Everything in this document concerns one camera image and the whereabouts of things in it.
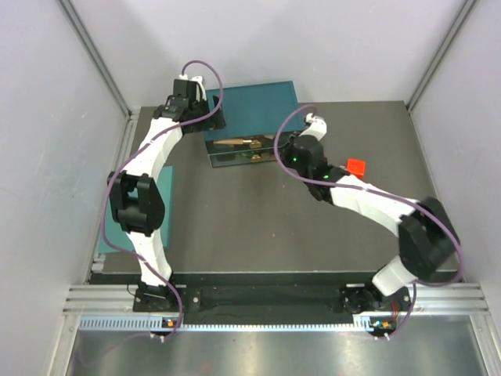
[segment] gray table surface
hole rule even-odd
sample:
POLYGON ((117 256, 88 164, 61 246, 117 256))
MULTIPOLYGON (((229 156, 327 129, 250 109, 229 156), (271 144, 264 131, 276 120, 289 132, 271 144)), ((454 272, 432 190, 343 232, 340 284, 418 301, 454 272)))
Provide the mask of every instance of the gray table surface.
MULTIPOLYGON (((403 102, 317 103, 328 133, 329 162, 367 162, 368 183, 404 197, 434 194, 403 102)), ((133 150, 154 107, 139 115, 133 150)), ((397 254, 396 238, 349 210, 316 201, 275 162, 212 168, 202 134, 188 135, 167 165, 175 167, 171 246, 176 272, 369 271, 397 254)), ((445 269, 454 269, 451 259, 445 269)), ((104 273, 137 273, 128 255, 106 257, 104 273)))

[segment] teal block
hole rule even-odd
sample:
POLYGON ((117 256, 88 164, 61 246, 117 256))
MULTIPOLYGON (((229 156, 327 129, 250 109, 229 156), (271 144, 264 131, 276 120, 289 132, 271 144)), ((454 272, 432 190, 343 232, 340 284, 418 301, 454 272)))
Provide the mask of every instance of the teal block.
MULTIPOLYGON (((171 228, 172 191, 174 188, 174 168, 172 166, 166 166, 162 168, 160 175, 158 176, 157 187, 165 205, 165 218, 160 228, 160 237, 162 238, 164 248, 168 248, 171 228)), ((106 236, 111 241, 111 243, 133 251, 134 248, 132 247, 132 242, 127 237, 127 234, 122 231, 118 223, 115 223, 115 221, 113 221, 110 202, 108 202, 108 207, 106 208, 105 220, 106 236)), ((104 243, 103 238, 99 237, 99 253, 106 254, 114 252, 119 251, 108 247, 108 245, 104 243)))
MULTIPOLYGON (((214 106, 213 96, 219 96, 219 89, 207 90, 211 109, 214 106)), ((226 127, 205 132, 205 141, 274 135, 286 117, 298 107, 292 81, 226 88, 222 102, 226 127)), ((304 129, 303 115, 299 114, 290 119, 283 131, 304 129)))

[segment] red block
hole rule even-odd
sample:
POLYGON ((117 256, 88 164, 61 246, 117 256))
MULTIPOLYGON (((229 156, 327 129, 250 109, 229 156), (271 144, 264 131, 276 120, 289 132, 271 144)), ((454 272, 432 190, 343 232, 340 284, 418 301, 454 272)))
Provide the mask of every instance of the red block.
POLYGON ((365 161, 350 158, 346 163, 346 169, 357 178, 363 179, 366 173, 366 163, 365 161))

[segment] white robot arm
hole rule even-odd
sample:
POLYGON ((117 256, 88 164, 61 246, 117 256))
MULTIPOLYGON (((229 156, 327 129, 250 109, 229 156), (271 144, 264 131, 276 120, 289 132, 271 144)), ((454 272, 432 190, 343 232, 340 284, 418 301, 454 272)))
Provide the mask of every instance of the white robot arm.
MULTIPOLYGON (((364 183, 343 168, 328 164, 320 143, 326 134, 326 122, 321 117, 308 114, 305 123, 309 125, 308 128, 299 136, 292 137, 280 152, 280 159, 286 167, 295 169, 299 176, 306 179, 341 185, 328 187, 306 183, 317 200, 357 212, 381 224, 398 238, 399 254, 377 271, 369 283, 368 288, 373 290, 374 299, 382 300, 418 278, 429 279, 454 253, 452 242, 434 223, 424 218, 413 207, 401 201, 368 193, 367 190, 379 189, 364 183), (360 189, 347 189, 342 186, 356 186, 360 189)), ((444 208, 437 199, 427 197, 422 201, 406 200, 426 208, 457 238, 444 208)))
MULTIPOLYGON (((164 203, 157 189, 157 179, 170 152, 184 134, 225 126, 219 111, 207 121, 189 127, 176 127, 180 121, 199 118, 208 112, 203 78, 196 76, 188 79, 187 75, 179 76, 174 82, 173 94, 169 96, 165 106, 155 110, 150 129, 139 147, 147 143, 150 146, 120 173, 110 194, 114 221, 120 223, 122 230, 127 233, 135 252, 165 280, 171 278, 172 268, 165 257, 160 237, 164 203), (167 129, 170 130, 153 139, 167 129), (135 197, 130 194, 134 191, 137 191, 135 197)), ((141 281, 145 288, 164 287, 165 283, 146 267, 144 261, 140 262, 140 266, 141 281)))

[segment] metal frame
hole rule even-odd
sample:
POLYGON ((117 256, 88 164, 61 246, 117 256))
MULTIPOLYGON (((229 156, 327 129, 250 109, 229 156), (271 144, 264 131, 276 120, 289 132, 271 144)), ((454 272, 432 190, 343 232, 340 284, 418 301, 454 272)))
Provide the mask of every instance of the metal frame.
MULTIPOLYGON (((120 141, 120 146, 117 150, 117 156, 115 157, 114 161, 115 169, 118 168, 120 164, 123 163, 131 154, 132 142, 134 141, 135 129, 138 125, 138 119, 139 110, 132 111, 125 124, 124 132, 122 133, 120 141)), ((103 271, 104 261, 106 260, 106 255, 101 255, 99 253, 99 226, 100 224, 97 223, 96 235, 92 247, 93 253, 87 273, 85 274, 85 281, 89 279, 91 273, 101 273, 103 271)))
POLYGON ((447 52, 450 50, 453 42, 456 40, 459 32, 467 21, 468 16, 473 12, 474 7, 477 5, 477 3, 478 0, 465 0, 465 2, 463 3, 463 6, 456 15, 456 18, 452 22, 451 27, 447 31, 447 34, 438 47, 437 52, 431 59, 431 62, 425 70, 423 77, 420 79, 419 84, 417 85, 416 89, 409 99, 407 106, 409 112, 412 112, 414 108, 416 108, 416 105, 421 99, 421 96, 430 84, 431 79, 434 77, 437 69, 440 67, 442 61, 447 55, 447 52))
POLYGON ((104 63, 103 58, 99 54, 96 45, 94 45, 94 42, 92 41, 90 35, 85 29, 85 26, 82 23, 77 13, 77 10, 71 3, 71 0, 57 0, 57 2, 61 6, 61 9, 63 10, 67 19, 70 21, 70 24, 75 30, 78 39, 80 39, 82 45, 84 46, 85 51, 87 51, 87 53, 89 54, 92 62, 94 63, 94 65, 97 68, 97 71, 99 72, 99 75, 104 80, 104 83, 110 90, 111 95, 117 101, 117 104, 124 113, 124 115, 129 116, 131 114, 131 111, 129 110, 127 102, 125 102, 125 99, 121 95, 120 90, 117 87, 117 84, 111 77, 111 74, 108 71, 106 64, 104 63))
MULTIPOLYGON (((177 313, 134 313, 132 304, 137 287, 125 285, 78 285, 68 292, 63 309, 63 321, 59 332, 59 341, 52 359, 49 374, 65 375, 74 347, 77 329, 82 330, 127 330, 127 322, 149 321, 157 319, 175 320, 177 313), (122 322, 122 326, 111 324, 122 322)), ((501 345, 497 331, 488 311, 488 305, 480 284, 451 284, 446 287, 418 286, 417 300, 411 316, 468 316, 471 319, 475 337, 489 375, 501 374, 501 345)), ((355 317, 354 324, 337 325, 182 325, 180 331, 364 331, 368 316, 379 313, 364 313, 355 317)), ((134 331, 150 331, 148 325, 137 325, 134 331)))
POLYGON ((501 341, 494 321, 488 316, 471 316, 475 338, 489 376, 501 374, 501 341))

